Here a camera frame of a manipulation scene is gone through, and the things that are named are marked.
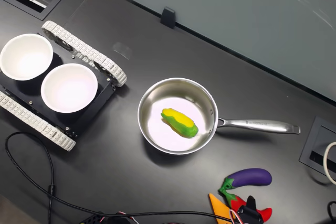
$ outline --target black table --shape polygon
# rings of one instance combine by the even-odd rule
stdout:
[[[212,212],[208,193],[217,194],[223,178],[244,168],[271,172],[268,187],[243,187],[234,193],[253,195],[258,208],[273,208],[268,223],[322,223],[336,187],[316,184],[299,162],[316,115],[336,123],[336,108],[179,29],[126,0],[64,0],[46,18],[98,49],[128,75],[70,152],[44,139],[52,154],[57,196],[104,212],[195,210]],[[0,48],[12,37],[40,32],[43,22],[0,2]],[[130,59],[113,51],[120,42],[132,49]],[[53,44],[56,53],[64,50]],[[184,77],[202,84],[216,100],[219,115],[229,119],[271,119],[301,126],[300,135],[220,129],[202,150],[182,157],[166,156],[149,145],[137,121],[144,92],[154,83]],[[30,130],[0,109],[4,139]],[[45,188],[50,174],[40,146],[26,137],[10,148],[23,169]],[[326,177],[311,171],[317,179]],[[0,194],[33,218],[46,223],[48,199],[11,164],[0,145]],[[54,223],[78,223],[89,215],[54,203]],[[200,216],[139,217],[140,223],[216,223]]]

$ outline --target white bowl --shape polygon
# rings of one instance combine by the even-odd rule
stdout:
[[[38,34],[11,39],[0,53],[0,69],[8,77],[26,81],[45,72],[53,60],[50,42]]]
[[[42,82],[41,96],[54,111],[72,113],[85,108],[96,96],[98,81],[87,67],[70,63],[54,68]]]

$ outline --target purple eggplant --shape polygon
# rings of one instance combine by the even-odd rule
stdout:
[[[272,182],[271,174],[265,169],[250,168],[240,170],[224,179],[220,191],[241,186],[268,186]]]

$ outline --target stainless steel pan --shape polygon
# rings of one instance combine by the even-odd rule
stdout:
[[[198,127],[193,138],[184,138],[162,121],[161,112],[173,108],[191,118]],[[155,148],[170,154],[196,152],[204,147],[219,127],[239,127],[272,133],[299,134],[300,127],[270,120],[227,120],[218,117],[216,103],[200,84],[183,78],[160,81],[142,97],[138,109],[139,127]]]

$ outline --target pan rim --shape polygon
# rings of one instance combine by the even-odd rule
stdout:
[[[190,83],[190,84],[193,84],[195,85],[196,87],[200,88],[208,97],[209,99],[211,100],[211,102],[213,103],[213,113],[214,113],[214,117],[215,117],[215,120],[214,120],[214,125],[211,129],[211,132],[209,134],[209,136],[207,137],[206,141],[204,141],[203,144],[201,144],[200,146],[196,147],[196,148],[193,148],[193,149],[190,149],[190,150],[186,150],[186,151],[170,151],[170,150],[167,150],[165,148],[162,148],[161,146],[157,145],[156,143],[154,143],[153,140],[150,139],[150,137],[147,137],[147,135],[144,133],[144,130],[141,126],[141,123],[140,123],[140,109],[142,108],[145,100],[147,99],[147,97],[149,96],[149,94],[159,85],[165,83],[165,82],[170,82],[170,81],[184,81],[184,82],[187,82],[187,83]],[[168,153],[168,154],[173,154],[173,155],[186,155],[186,154],[190,154],[190,153],[193,153],[193,152],[196,152],[198,150],[200,150],[201,148],[203,148],[205,145],[207,145],[210,140],[213,138],[215,132],[216,132],[216,129],[217,129],[217,125],[218,125],[218,109],[217,109],[217,105],[216,105],[216,102],[215,100],[213,99],[212,95],[210,94],[209,91],[206,90],[205,87],[203,87],[202,85],[200,85],[198,82],[195,82],[193,80],[190,80],[190,79],[186,79],[186,78],[168,78],[168,79],[164,79],[162,81],[159,81],[157,83],[155,83],[154,85],[152,85],[146,92],[145,94],[142,96],[141,100],[140,100],[140,103],[139,103],[139,106],[138,106],[138,125],[139,125],[139,128],[140,128],[140,131],[143,135],[143,137],[152,145],[154,146],[156,149],[162,151],[162,152],[165,152],[165,153]]]

